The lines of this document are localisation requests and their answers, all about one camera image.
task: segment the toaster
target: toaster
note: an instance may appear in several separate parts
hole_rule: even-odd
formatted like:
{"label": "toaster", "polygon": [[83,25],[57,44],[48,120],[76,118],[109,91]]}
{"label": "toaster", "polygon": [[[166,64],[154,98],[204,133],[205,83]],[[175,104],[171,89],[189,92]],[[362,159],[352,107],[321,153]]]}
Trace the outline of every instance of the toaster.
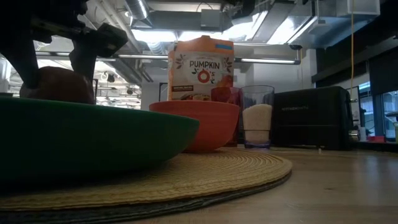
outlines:
{"label": "toaster", "polygon": [[339,86],[276,93],[271,142],[275,146],[350,149],[351,99]]}

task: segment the red cup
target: red cup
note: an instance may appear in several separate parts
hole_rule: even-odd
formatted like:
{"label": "red cup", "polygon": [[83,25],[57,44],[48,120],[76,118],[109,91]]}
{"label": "red cup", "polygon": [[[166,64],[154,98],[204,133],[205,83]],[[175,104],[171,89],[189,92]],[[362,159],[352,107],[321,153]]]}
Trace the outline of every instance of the red cup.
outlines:
{"label": "red cup", "polygon": [[[211,90],[211,100],[222,103],[231,103],[236,106],[241,106],[240,100],[240,89],[236,87],[217,87]],[[238,145],[238,133],[239,133],[239,120],[236,124],[234,134],[225,146],[236,147]]]}

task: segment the pumpkin o's box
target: pumpkin o's box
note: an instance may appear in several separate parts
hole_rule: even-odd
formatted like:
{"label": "pumpkin o's box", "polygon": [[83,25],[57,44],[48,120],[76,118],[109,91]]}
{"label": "pumpkin o's box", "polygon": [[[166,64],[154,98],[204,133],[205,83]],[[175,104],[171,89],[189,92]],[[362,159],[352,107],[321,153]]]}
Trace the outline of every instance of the pumpkin o's box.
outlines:
{"label": "pumpkin o's box", "polygon": [[169,51],[168,100],[211,100],[211,89],[232,87],[234,44],[209,36],[179,41]]}

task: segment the countertop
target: countertop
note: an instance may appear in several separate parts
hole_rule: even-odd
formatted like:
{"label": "countertop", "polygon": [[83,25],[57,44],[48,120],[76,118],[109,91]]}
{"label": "countertop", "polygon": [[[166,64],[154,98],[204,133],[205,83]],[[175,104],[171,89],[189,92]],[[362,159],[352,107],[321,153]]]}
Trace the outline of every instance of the countertop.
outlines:
{"label": "countertop", "polygon": [[398,154],[273,148],[291,178],[252,196],[124,223],[397,223]]}

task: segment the woven placemat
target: woven placemat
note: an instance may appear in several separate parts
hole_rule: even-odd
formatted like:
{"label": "woven placemat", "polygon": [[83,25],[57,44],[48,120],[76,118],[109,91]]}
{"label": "woven placemat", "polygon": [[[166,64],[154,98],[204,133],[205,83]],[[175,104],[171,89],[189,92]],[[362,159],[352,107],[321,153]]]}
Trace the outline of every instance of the woven placemat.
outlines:
{"label": "woven placemat", "polygon": [[274,182],[291,168],[290,161],[261,152],[222,149],[211,154],[181,154],[162,169],[129,179],[0,197],[0,210],[108,207],[201,197]]}
{"label": "woven placemat", "polygon": [[1,212],[0,223],[111,223],[143,218],[156,217],[177,212],[186,212],[207,207],[215,203],[232,200],[277,187],[283,184],[291,173],[285,177],[260,186],[248,189],[234,190],[220,194],[207,195],[195,198],[183,198],[168,202],[140,203],[135,205],[116,205],[110,207]]}

